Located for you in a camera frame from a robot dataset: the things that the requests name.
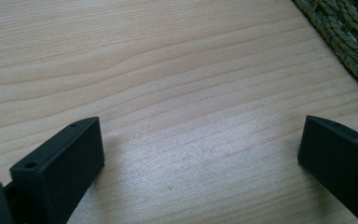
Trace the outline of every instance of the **small hole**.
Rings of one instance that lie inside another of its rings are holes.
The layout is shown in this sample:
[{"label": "small hole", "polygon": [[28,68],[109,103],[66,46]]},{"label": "small hole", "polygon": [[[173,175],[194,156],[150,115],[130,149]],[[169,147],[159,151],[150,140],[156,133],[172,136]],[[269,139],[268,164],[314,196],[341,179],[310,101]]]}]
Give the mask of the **small hole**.
[{"label": "small hole", "polygon": [[31,169],[31,168],[33,168],[33,167],[36,167],[36,162],[34,162],[34,161],[30,161],[30,162],[28,162],[27,164],[25,164],[25,168],[27,168],[27,169]]}]

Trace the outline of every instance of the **wicker texture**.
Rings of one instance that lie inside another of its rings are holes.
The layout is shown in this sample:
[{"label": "wicker texture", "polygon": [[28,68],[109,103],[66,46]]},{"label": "wicker texture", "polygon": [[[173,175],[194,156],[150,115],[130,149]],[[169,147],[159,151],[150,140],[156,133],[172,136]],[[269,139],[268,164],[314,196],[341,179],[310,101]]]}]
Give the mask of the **wicker texture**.
[{"label": "wicker texture", "polygon": [[358,1],[294,0],[358,78]]}]

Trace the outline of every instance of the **light wood surface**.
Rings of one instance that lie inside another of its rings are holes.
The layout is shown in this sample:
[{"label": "light wood surface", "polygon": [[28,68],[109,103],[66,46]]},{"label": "light wood surface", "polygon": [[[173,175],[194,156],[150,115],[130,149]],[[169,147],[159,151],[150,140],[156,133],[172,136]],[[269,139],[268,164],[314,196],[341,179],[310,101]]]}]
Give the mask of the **light wood surface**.
[{"label": "light wood surface", "polygon": [[0,1],[0,181],[102,122],[69,223],[358,223],[297,165],[308,114],[358,131],[358,83],[291,1]]}]

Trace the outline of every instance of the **wooden surface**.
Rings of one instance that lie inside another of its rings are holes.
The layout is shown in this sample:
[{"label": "wooden surface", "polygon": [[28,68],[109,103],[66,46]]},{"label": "wooden surface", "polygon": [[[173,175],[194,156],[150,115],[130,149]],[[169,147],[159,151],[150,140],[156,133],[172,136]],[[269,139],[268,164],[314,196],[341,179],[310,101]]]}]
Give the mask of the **wooden surface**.
[{"label": "wooden surface", "polygon": [[358,83],[291,1],[0,1],[0,181],[101,118],[69,223],[358,223],[297,165],[308,114],[358,131]]}]

